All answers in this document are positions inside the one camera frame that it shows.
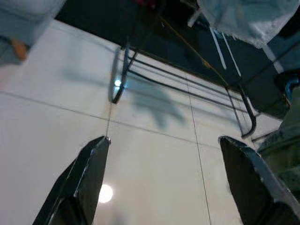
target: white cloth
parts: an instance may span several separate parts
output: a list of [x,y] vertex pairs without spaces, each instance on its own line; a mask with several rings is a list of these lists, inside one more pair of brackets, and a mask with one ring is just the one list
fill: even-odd
[[216,30],[257,48],[271,41],[291,19],[300,0],[197,0]]

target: gray fabric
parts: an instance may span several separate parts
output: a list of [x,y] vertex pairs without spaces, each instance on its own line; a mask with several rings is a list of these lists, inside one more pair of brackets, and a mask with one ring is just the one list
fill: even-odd
[[210,25],[253,44],[271,41],[295,14],[299,0],[197,0]]
[[61,0],[0,0],[0,8],[29,20],[39,20],[60,5]]
[[291,108],[278,131],[258,151],[300,201],[300,87],[293,90],[292,97]]
[[[25,2],[28,3],[22,15],[21,11],[18,11],[18,14],[14,14],[16,7],[12,7],[11,10],[7,8],[8,4],[4,7],[3,2],[6,0],[0,1],[2,3],[0,4],[0,36],[9,39],[15,38],[27,45],[33,45],[44,32],[49,22],[57,15],[66,0],[49,0],[49,3],[44,4],[43,7],[38,3],[39,0],[20,0],[22,2],[20,9]],[[11,3],[18,2],[17,0],[9,1]],[[32,14],[28,14],[30,5],[33,6],[31,9]]]

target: glossy floor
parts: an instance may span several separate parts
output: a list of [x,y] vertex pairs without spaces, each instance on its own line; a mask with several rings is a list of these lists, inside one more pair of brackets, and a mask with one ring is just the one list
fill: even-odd
[[[32,224],[59,174],[101,135],[112,140],[104,184],[113,195],[98,204],[94,225],[241,224],[218,145],[220,135],[240,139],[231,110],[132,76],[112,105],[118,46],[58,21],[22,64],[11,63],[17,60],[8,43],[0,46],[0,224]],[[133,69],[195,88],[141,65]],[[279,123],[267,120],[270,129]]]

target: floor tile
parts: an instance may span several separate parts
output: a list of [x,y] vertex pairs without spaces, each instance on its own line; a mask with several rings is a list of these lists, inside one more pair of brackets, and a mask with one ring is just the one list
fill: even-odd
[[[188,90],[185,80],[170,77],[142,65],[133,65],[132,70],[151,79]],[[182,71],[176,72],[185,76]],[[126,90],[118,104],[112,106],[111,120],[195,142],[189,97],[135,75],[128,74]]]
[[200,146],[212,225],[242,225],[226,176],[221,149]]
[[11,73],[1,81],[1,89],[107,119],[108,85],[117,46],[108,48],[100,38],[92,42],[79,37],[78,29],[68,29],[66,32],[64,24],[54,21],[21,66],[0,67],[0,74]]
[[0,105],[0,223],[32,224],[60,173],[107,121],[4,94]]
[[114,195],[94,225],[209,224],[196,143],[109,124],[104,184]]
[[[218,87],[214,84],[209,84],[209,82],[203,81],[201,79],[198,79],[197,82],[205,84],[210,88],[214,88],[226,95],[216,93],[205,87],[196,87],[195,85],[188,82],[188,88],[190,92],[198,94],[205,98],[212,99],[214,101],[218,101],[230,107],[232,106],[232,103],[229,97],[227,96],[227,93],[224,88]],[[238,95],[235,95],[232,92],[231,96],[240,98]],[[245,106],[243,105],[243,103],[238,105],[238,101],[235,99],[232,99],[232,102],[236,108],[241,108],[245,110]],[[218,105],[216,103],[209,102],[205,99],[201,99],[198,97],[191,97],[191,104],[193,108],[197,141],[200,144],[219,148],[218,138],[222,135],[227,135],[240,141],[243,141],[250,147],[253,147],[253,144],[249,139],[243,140],[241,138],[241,130],[239,127],[239,123],[236,119],[236,115],[232,108],[223,105]],[[244,115],[242,115],[242,113],[240,112],[237,112],[237,115],[243,128],[243,133],[245,134],[247,131],[250,130],[249,119],[246,118],[245,120]]]

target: black metal rack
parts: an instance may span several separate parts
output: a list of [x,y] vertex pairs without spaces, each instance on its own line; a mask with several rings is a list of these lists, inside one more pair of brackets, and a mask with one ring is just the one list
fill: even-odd
[[[130,37],[127,39],[127,44],[126,46],[123,46],[121,47],[121,49],[124,51],[124,60],[123,60],[123,66],[122,66],[122,72],[121,72],[121,78],[120,78],[120,82],[118,83],[118,85],[115,85],[115,81],[116,81],[116,77],[117,77],[117,64],[118,64],[118,60],[119,60],[119,53],[120,53],[120,49],[118,50],[117,54],[116,54],[116,57],[115,57],[115,61],[114,61],[114,64],[113,64],[113,68],[112,68],[112,77],[111,77],[111,82],[110,82],[110,88],[109,88],[109,99],[112,103],[114,104],[117,104],[119,99],[121,98],[122,96],[122,93],[125,89],[125,83],[126,83],[126,79],[127,79],[127,75],[128,73],[131,73],[132,75],[135,75],[137,77],[140,77],[142,79],[145,79],[149,82],[153,82],[153,83],[156,83],[158,85],[161,85],[161,86],[164,86],[164,87],[167,87],[167,88],[170,88],[172,90],[176,90],[176,91],[179,91],[181,93],[184,93],[184,94],[187,94],[187,95],[190,95],[190,96],[193,96],[193,97],[196,97],[196,98],[200,98],[200,99],[203,99],[205,101],[208,101],[208,102],[211,102],[211,103],[214,103],[214,104],[217,104],[217,105],[222,105],[224,107],[227,107],[227,108],[230,108],[234,111],[234,114],[235,114],[235,117],[237,119],[237,122],[238,122],[238,125],[240,127],[240,131],[241,131],[241,137],[242,138],[247,138],[249,137],[250,135],[252,135],[256,129],[256,117],[254,116],[253,112],[252,112],[252,109],[250,107],[250,104],[248,102],[248,99],[247,99],[247,96],[244,92],[244,89],[241,85],[236,85],[235,84],[235,87],[238,87],[238,90],[239,90],[239,94],[241,96],[241,99],[238,98],[238,97],[234,97],[234,96],[231,96],[230,93],[229,93],[229,90],[231,89],[231,87],[225,82],[225,85],[224,85],[224,88],[227,92],[224,93],[224,92],[221,92],[219,90],[216,90],[216,89],[213,89],[211,87],[208,87],[206,85],[203,85],[199,82],[195,82],[193,80],[190,80],[190,79],[187,79],[187,78],[184,78],[184,77],[181,77],[180,75],[177,75],[175,73],[171,73],[169,71],[166,71],[162,68],[159,68],[159,67],[156,67],[154,65],[151,65],[149,63],[146,63],[146,62],[143,62],[141,60],[138,60],[136,59],[138,53],[141,52],[141,48],[143,47],[143,45],[146,43],[148,37],[151,35],[151,32],[152,32],[152,29],[154,28],[155,24],[157,23],[160,15],[162,14],[164,8],[165,8],[165,4],[166,4],[166,1],[162,1],[162,5],[160,6],[160,8],[158,9],[157,11],[157,15],[155,17],[155,19],[153,20],[153,22],[151,23],[151,25],[148,27],[148,30],[146,32],[146,34],[144,35],[143,39],[141,40],[141,43],[140,45],[137,47],[137,48],[131,48],[130,46],[130,39],[131,37],[134,35],[135,33],[135,29],[136,29],[136,26],[137,26],[137,20],[138,20],[138,17],[140,14],[142,14],[146,8],[145,4],[144,6],[142,7],[139,15],[137,16],[136,18],[136,21],[135,21],[135,24],[133,26],[133,29],[132,29],[132,32],[131,32],[131,35]],[[129,56],[129,50],[133,50],[134,51],[134,54],[132,57]],[[163,83],[163,82],[159,82],[159,81],[156,81],[156,80],[153,80],[149,77],[146,77],[136,71],[133,71],[131,70],[131,66],[132,64],[136,62],[136,63],[139,63],[139,64],[143,64],[144,66],[146,67],[150,67],[152,69],[156,69],[160,72],[164,72],[164,73],[167,73],[169,75],[172,75],[172,76],[175,76],[179,79],[183,79],[185,80],[186,82],[190,82],[190,83],[193,83],[194,85],[197,85],[199,87],[203,87],[203,88],[206,88],[210,91],[214,91],[215,93],[218,93],[218,94],[221,94],[221,95],[224,95],[224,96],[228,96],[230,102],[231,102],[231,105],[229,104],[226,104],[226,103],[223,103],[223,102],[220,102],[220,101],[217,101],[217,100],[214,100],[214,99],[211,99],[211,98],[208,98],[208,97],[205,97],[205,96],[201,96],[201,95],[198,95],[198,94],[195,94],[195,93],[192,93],[190,91],[186,91],[186,90],[182,90],[180,88],[177,88],[177,87],[174,87],[174,86],[171,86],[169,84],[166,84],[166,83]],[[240,101],[240,102],[243,102],[243,104],[245,105],[246,107],[246,110],[244,109],[241,109],[241,108],[237,108],[234,106],[233,104],[233,99],[234,100],[237,100],[237,101]],[[247,113],[250,117],[250,120],[251,120],[251,128],[249,131],[247,131],[246,133],[243,132],[243,129],[241,127],[241,123],[240,123],[240,119],[238,117],[238,114],[237,114],[237,111],[239,112],[242,112],[242,113]]]

